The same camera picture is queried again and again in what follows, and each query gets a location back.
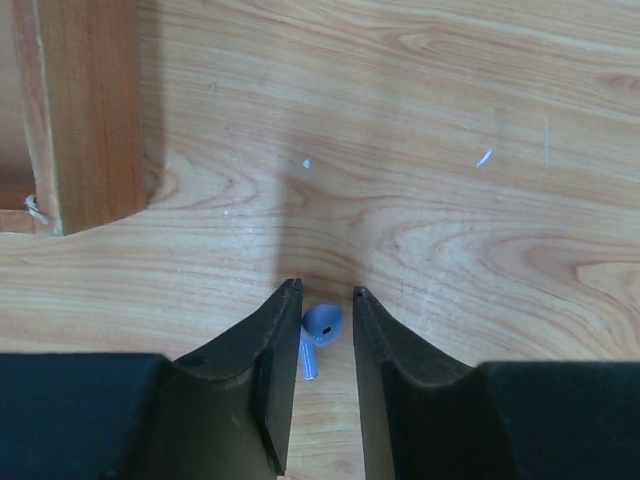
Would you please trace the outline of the wooden compartment tray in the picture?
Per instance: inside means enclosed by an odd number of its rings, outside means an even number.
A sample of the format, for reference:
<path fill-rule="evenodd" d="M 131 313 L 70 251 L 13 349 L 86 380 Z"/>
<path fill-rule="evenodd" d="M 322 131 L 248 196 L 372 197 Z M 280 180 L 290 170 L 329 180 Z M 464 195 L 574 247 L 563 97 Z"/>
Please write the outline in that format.
<path fill-rule="evenodd" d="M 1 229 L 64 236 L 144 209 L 132 1 L 1 5 Z"/>

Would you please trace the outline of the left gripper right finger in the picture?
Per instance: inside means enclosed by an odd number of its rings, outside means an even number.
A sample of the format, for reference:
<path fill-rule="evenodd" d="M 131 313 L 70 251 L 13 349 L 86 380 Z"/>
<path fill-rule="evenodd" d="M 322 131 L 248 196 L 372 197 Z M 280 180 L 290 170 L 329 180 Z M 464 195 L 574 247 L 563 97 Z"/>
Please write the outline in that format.
<path fill-rule="evenodd" d="M 635 479 L 639 366 L 491 361 L 468 366 L 353 293 L 370 479 Z"/>

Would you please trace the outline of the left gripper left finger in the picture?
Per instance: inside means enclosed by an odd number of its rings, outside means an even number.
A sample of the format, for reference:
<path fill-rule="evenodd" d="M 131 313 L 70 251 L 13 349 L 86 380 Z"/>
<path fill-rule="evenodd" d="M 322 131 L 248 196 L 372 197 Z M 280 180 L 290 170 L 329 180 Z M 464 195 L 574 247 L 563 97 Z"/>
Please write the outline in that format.
<path fill-rule="evenodd" d="M 303 286 L 170 360 L 5 353 L 5 479 L 274 479 L 286 470 Z"/>

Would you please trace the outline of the purple earbud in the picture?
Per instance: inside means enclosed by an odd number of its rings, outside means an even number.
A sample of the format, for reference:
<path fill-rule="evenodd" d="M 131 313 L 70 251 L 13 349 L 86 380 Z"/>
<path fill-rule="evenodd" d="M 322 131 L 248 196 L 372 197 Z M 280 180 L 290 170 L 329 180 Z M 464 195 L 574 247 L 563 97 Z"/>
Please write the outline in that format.
<path fill-rule="evenodd" d="M 344 325 L 343 310 L 335 304 L 315 305 L 302 316 L 299 361 L 305 380 L 314 380 L 318 375 L 315 348 L 333 343 L 341 335 Z"/>

